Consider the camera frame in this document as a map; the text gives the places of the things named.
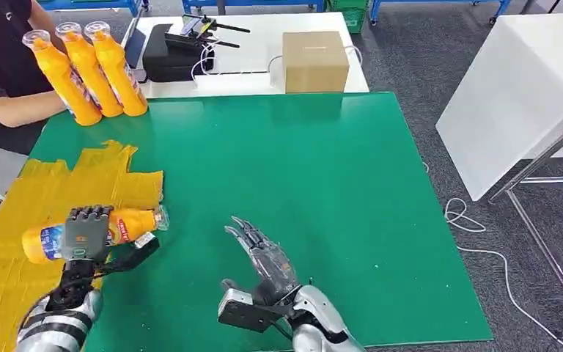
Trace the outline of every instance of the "green mat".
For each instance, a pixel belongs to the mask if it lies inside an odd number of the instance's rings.
[[[152,100],[91,128],[61,114],[31,157],[72,167],[107,139],[139,147],[131,171],[165,171],[172,223],[147,262],[105,280],[85,351],[289,349],[275,329],[216,321],[223,278],[257,283],[224,232],[232,214],[279,242],[364,345],[491,338],[393,94]]]

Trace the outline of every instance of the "robotic arm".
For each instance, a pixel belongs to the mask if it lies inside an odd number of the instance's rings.
[[[231,326],[264,332],[275,326],[292,340],[295,352],[362,352],[365,349],[350,334],[348,327],[327,296],[312,285],[300,285],[282,249],[248,221],[235,216],[238,225],[225,227],[243,247],[261,283],[253,294],[229,279],[219,304],[218,321]],[[292,336],[276,322],[284,318]]]
[[[103,306],[94,279],[135,268],[157,248],[158,239],[146,234],[133,250],[106,263],[108,215],[113,207],[72,209],[65,222],[62,254],[66,263],[57,288],[36,301],[18,327],[16,352],[77,352]]]

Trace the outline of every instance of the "white desk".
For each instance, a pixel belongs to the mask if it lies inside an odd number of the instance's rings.
[[[232,15],[214,16],[219,23],[250,29],[251,33],[217,29],[215,36],[220,40],[240,45],[240,48],[218,46],[215,49],[216,60],[212,73],[243,72],[238,75],[209,76],[214,88],[198,88],[192,81],[156,83],[148,81],[141,85],[147,98],[201,97],[212,95],[264,95],[283,94],[284,81],[282,60],[277,59],[271,65],[271,79],[266,73],[248,74],[251,71],[266,71],[269,61],[282,55],[282,33],[310,31],[338,31],[344,46],[352,45],[346,23],[340,12],[302,13],[281,15]],[[147,37],[152,28],[162,23],[181,23],[181,17],[141,18],[137,29]],[[361,70],[359,60],[353,49],[348,49],[349,71],[345,92],[369,92],[368,84]],[[137,68],[143,67],[141,56]],[[254,84],[251,80],[259,76],[262,83]]]
[[[436,128],[473,200],[556,141],[563,133],[563,14],[501,16]]]

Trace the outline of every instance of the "black shirt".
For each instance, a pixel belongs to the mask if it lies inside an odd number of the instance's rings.
[[[0,97],[14,98],[53,90],[37,66],[32,51],[22,43],[23,35],[32,30],[27,22],[30,15],[31,0],[0,0]],[[29,127],[6,128],[0,125],[0,134],[6,133],[7,139],[16,138],[14,132],[21,132],[20,138],[28,138],[22,134],[28,130]]]

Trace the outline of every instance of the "yellow bottle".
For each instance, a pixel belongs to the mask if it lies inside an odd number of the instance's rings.
[[[107,245],[132,242],[146,232],[167,230],[169,217],[163,206],[154,210],[119,209],[109,214]],[[23,234],[23,249],[29,261],[35,264],[47,263],[62,257],[61,240],[65,227],[51,224],[29,229]]]
[[[85,35],[92,39],[96,57],[117,99],[128,116],[139,116],[147,111],[147,100],[141,93],[139,83],[126,62],[124,49],[111,36],[111,28],[102,21],[85,26]]]
[[[35,55],[37,65],[64,101],[74,120],[83,126],[94,125],[102,118],[81,77],[72,69],[70,60],[51,43],[47,31],[34,30],[23,36],[23,44]]]
[[[62,38],[70,61],[76,68],[87,90],[100,105],[100,112],[106,117],[115,117],[123,112],[115,98],[105,74],[100,69],[94,47],[81,35],[81,26],[74,22],[64,22],[55,28],[55,33]]]

